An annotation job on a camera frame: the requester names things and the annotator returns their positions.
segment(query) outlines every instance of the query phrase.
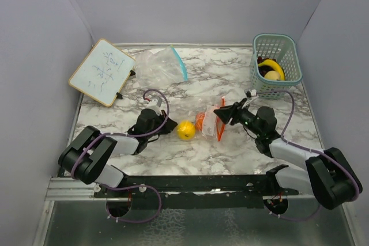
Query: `blue strip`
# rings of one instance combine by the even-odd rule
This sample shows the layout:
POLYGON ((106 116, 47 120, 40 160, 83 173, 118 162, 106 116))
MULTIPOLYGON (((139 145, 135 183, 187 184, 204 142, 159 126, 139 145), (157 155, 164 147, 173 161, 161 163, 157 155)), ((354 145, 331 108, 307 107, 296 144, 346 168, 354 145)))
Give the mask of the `blue strip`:
POLYGON ((187 70, 186 70, 185 64, 183 63, 182 59, 178 55, 177 51, 175 51, 175 49, 174 49, 173 46, 171 46, 171 49, 173 50, 174 55, 177 57, 177 60, 179 62, 180 69, 182 69, 183 80, 188 81, 189 78, 187 77, 187 70))

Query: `marble table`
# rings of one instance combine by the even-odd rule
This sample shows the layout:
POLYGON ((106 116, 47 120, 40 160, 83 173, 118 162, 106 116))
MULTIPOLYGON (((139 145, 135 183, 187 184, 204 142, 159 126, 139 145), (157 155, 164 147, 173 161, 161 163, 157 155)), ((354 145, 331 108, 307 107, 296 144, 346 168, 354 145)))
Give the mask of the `marble table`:
MULTIPOLYGON (((136 56, 146 49, 123 50, 136 56)), ((200 98, 225 96, 227 105, 241 100, 243 91, 251 88, 251 48, 177 48, 177 51, 186 65, 189 82, 161 90, 170 102, 173 120, 191 114, 196 107, 188 103, 200 98)), ((292 88, 291 92, 296 109, 285 137, 308 147, 321 147, 302 85, 292 88)), ((116 100, 111 107, 104 107, 84 96, 74 137, 88 125, 103 133, 126 132, 147 105, 142 93, 132 77, 121 91, 123 99, 116 100)), ((289 96, 285 95, 281 100, 257 100, 250 110, 255 112, 261 105, 274 108, 277 130, 281 131, 291 110, 289 96)), ((173 132, 150 143, 139 155, 115 155, 108 163, 129 175, 262 174, 279 164, 286 164, 260 154, 239 124, 227 125, 221 142, 203 138, 181 141, 173 132)))

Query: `laundry basket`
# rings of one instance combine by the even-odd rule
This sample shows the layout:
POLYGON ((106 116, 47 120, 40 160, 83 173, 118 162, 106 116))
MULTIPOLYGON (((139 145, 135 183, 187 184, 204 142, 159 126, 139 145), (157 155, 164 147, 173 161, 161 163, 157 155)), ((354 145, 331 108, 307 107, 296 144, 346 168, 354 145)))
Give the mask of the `laundry basket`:
POLYGON ((251 77, 257 92, 271 92, 261 94, 260 98, 279 99, 284 93, 273 90, 289 90, 302 80, 296 44, 289 36, 279 34, 260 34, 254 38, 253 57, 251 58, 251 77), (285 81, 272 81, 260 75, 257 58, 276 59, 282 67, 285 81))

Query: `whiteboard wooden frame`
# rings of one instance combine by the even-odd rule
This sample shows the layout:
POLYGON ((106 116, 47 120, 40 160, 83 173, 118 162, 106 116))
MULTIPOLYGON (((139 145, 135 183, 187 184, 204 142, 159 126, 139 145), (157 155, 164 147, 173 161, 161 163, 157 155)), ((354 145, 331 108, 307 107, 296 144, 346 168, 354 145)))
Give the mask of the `whiteboard wooden frame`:
MULTIPOLYGON (((100 104, 102 104, 102 105, 104 105, 104 106, 106 106, 106 107, 111 107, 112 105, 113 105, 113 103, 114 103, 114 101, 116 100, 116 97, 117 97, 117 95, 114 97, 114 99, 113 99, 113 101, 110 103, 110 104, 106 104, 106 103, 103 103, 103 102, 101 102, 99 99, 97 99, 97 98, 95 98, 95 97, 93 97, 92 95, 90 95, 89 93, 87 93, 87 92, 85 92, 85 91, 83 91, 82 89, 80 89, 80 88, 77 88, 76 86, 74 86, 73 84, 71 84, 71 80, 72 80, 72 78, 74 77, 74 75, 78 72, 78 70, 80 69, 80 67, 84 64, 84 62, 87 60, 87 58, 90 56, 90 54, 92 53, 92 51, 95 49, 95 47, 99 44, 99 42, 100 41, 102 41, 102 40, 104 40, 104 41, 106 41, 107 43, 109 43, 111 46, 113 46, 114 48, 116 48, 117 50, 119 50, 120 52, 122 52, 122 53, 124 53, 125 55, 127 55, 129 58, 131 58, 132 60, 134 60, 135 61, 135 59, 131 56, 131 55, 129 55, 128 53, 125 53, 124 51, 122 51, 122 50, 120 50, 118 47, 116 47, 115 45, 113 45, 110 41, 108 41, 108 40, 106 40, 106 39, 100 39, 94 46, 93 46, 93 48, 90 50, 90 52, 89 52, 89 54, 85 57, 85 59, 82 61, 82 63, 78 66, 78 68, 75 70, 75 72, 73 73, 73 75, 69 78, 69 80, 68 80, 68 84, 72 87, 72 88, 74 88, 74 89, 77 89, 78 91, 80 91, 80 92, 82 92, 83 94, 85 94, 85 95, 87 95, 88 97, 90 97, 90 98, 92 98, 92 99, 94 99, 95 101, 97 101, 97 102, 99 102, 100 104)), ((124 87, 124 85, 125 85, 125 83, 126 83, 126 81, 127 81, 127 79, 130 77, 130 75, 128 75, 127 76, 127 78, 124 80, 124 82, 123 82, 123 84, 122 84, 122 86, 121 86, 121 88, 117 91, 117 92, 120 92, 121 90, 122 90, 122 88, 124 87)))

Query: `basket rim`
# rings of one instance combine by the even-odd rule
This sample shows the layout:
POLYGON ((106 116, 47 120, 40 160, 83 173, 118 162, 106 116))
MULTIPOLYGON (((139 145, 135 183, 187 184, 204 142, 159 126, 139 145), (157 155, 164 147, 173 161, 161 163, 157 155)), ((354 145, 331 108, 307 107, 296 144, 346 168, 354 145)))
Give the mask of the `basket rim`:
POLYGON ((258 78, 261 79, 261 81, 263 81, 264 83, 266 83, 268 85, 282 85, 282 84, 286 84, 286 85, 289 85, 289 86, 294 86, 294 85, 299 84, 301 82, 301 80, 302 80, 302 71, 301 71, 301 67, 300 67, 300 60, 299 60, 298 52, 297 52, 297 49, 296 49, 296 43, 293 40, 293 38, 291 38, 288 35, 276 34, 276 33, 272 33, 272 34, 262 33, 262 34, 256 35, 255 38, 254 38, 254 40, 253 40, 253 56, 255 56, 255 59, 254 60, 255 60, 255 63, 256 63, 256 67, 257 67, 258 61, 257 61, 256 53, 255 53, 255 41, 260 36, 286 37, 291 42, 293 42, 292 44, 293 44, 293 49, 295 50, 295 54, 296 54, 296 60, 297 60, 297 64, 298 64, 298 69, 300 71, 300 78, 297 79, 297 80, 295 80, 295 81, 271 81, 271 80, 265 79, 263 76, 261 76, 259 70, 256 70, 256 74, 257 74, 258 78))

